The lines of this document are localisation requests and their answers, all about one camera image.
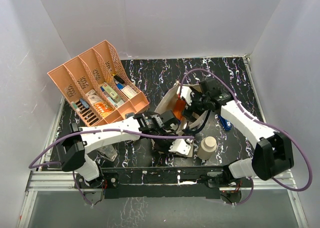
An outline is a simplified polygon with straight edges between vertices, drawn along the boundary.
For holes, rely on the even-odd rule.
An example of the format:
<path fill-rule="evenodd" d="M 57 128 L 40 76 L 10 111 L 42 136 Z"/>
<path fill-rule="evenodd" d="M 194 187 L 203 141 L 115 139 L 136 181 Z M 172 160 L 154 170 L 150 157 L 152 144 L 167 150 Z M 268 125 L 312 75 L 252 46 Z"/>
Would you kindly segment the beige canvas tote bag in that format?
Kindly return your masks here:
<path fill-rule="evenodd" d="M 173 113 L 176 121 L 169 126 L 169 131 L 173 136 L 187 135 L 188 132 L 201 131 L 209 119 L 210 112 L 204 111 L 199 114 L 192 113 L 191 120 L 187 120 L 183 116 L 183 111 L 188 107 L 188 103 L 178 98 L 181 84 L 176 82 L 174 86 L 167 91 L 162 98 L 159 105 L 156 107 L 155 112 L 160 115 Z M 180 157 L 190 158 L 194 152 L 194 140 L 193 139 L 178 139 L 174 140 L 172 144 L 168 146 L 168 153 L 174 154 Z"/>

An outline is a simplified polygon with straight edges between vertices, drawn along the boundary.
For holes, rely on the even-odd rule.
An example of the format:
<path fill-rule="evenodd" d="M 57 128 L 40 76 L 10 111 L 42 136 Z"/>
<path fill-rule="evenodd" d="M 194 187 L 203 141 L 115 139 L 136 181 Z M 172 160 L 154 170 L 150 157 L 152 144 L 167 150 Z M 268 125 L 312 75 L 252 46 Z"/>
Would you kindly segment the orange bottle blue cap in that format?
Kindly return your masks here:
<path fill-rule="evenodd" d="M 182 113 L 186 107 L 186 104 L 187 103 L 184 100 L 178 99 L 174 105 L 172 112 L 179 121 L 183 119 Z"/>

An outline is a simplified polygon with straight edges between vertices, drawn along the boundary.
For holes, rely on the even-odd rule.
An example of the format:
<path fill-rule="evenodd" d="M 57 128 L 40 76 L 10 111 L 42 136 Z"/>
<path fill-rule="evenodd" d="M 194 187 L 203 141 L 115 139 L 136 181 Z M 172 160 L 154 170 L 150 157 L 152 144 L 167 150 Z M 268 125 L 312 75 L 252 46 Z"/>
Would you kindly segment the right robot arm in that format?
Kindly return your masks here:
<path fill-rule="evenodd" d="M 222 92 L 209 79 L 199 84 L 200 91 L 187 85 L 180 85 L 176 92 L 193 112 L 212 111 L 234 125 L 254 148 L 253 157 L 232 162 L 225 168 L 223 182 L 233 187 L 243 177 L 259 177 L 267 181 L 291 169 L 294 156 L 291 140 L 283 133 L 251 117 L 240 108 L 230 92 Z"/>

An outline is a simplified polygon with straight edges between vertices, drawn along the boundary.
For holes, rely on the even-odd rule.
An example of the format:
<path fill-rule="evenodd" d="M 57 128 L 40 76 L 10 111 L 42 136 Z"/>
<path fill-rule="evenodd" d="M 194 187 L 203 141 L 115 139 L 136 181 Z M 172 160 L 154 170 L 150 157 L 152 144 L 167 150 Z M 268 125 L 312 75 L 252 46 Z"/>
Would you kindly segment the cream cylindrical bottle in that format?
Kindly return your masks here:
<path fill-rule="evenodd" d="M 209 160 L 217 149 L 217 141 L 212 136 L 203 138 L 197 151 L 197 156 L 201 160 Z"/>

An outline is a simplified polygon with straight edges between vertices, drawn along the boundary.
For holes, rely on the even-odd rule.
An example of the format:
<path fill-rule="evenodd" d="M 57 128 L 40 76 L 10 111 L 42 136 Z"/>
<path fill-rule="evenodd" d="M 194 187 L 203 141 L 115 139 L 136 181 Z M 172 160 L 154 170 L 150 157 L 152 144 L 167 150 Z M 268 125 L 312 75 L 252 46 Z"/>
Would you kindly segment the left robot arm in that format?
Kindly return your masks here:
<path fill-rule="evenodd" d="M 57 145 L 61 170 L 76 172 L 93 188 L 103 183 L 103 175 L 98 164 L 89 157 L 89 153 L 99 148 L 125 141 L 137 141 L 143 138 L 165 143 L 169 148 L 181 136 L 170 131 L 161 116 L 155 112 L 134 114 L 126 119 L 95 127 L 75 125 L 70 134 Z"/>

